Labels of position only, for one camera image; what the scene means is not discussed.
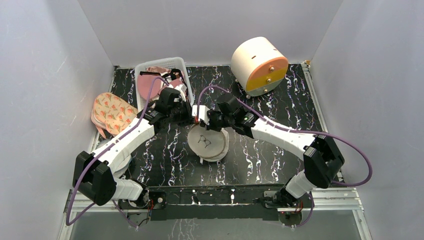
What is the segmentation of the white mesh laundry bag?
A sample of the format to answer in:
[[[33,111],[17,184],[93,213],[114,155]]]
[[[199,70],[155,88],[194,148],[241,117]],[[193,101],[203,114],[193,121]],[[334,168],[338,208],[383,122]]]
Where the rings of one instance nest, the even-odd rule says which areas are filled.
[[[187,135],[188,146],[203,162],[221,161],[229,151],[229,133],[206,130],[199,125],[193,125]]]

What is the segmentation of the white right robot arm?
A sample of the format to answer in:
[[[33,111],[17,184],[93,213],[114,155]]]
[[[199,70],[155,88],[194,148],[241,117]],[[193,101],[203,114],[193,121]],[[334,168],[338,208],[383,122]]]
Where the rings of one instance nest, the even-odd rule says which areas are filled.
[[[328,188],[345,163],[333,137],[324,132],[302,132],[281,125],[245,106],[230,93],[217,99],[218,110],[196,108],[196,119],[208,130],[232,128],[238,134],[282,148],[303,161],[304,169],[289,179],[278,196],[295,207],[302,196],[316,188]]]

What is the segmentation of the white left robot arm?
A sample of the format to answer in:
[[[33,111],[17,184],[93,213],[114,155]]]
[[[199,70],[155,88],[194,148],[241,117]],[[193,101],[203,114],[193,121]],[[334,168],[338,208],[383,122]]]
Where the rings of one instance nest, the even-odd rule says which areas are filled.
[[[145,106],[133,121],[107,144],[91,153],[82,151],[75,161],[72,186],[96,205],[111,200],[129,200],[135,207],[149,203],[148,188],[137,180],[115,176],[125,159],[143,143],[170,124],[192,122],[192,106],[185,93],[165,87],[153,106]]]

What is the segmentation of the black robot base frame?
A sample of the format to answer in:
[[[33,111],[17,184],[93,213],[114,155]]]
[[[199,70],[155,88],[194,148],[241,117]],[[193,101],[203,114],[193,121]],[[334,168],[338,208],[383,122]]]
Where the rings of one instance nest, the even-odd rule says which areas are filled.
[[[152,186],[139,202],[119,200],[129,213],[147,213],[151,221],[177,219],[262,219],[285,225],[302,222],[313,206],[311,193],[299,199],[283,195],[281,184]]]

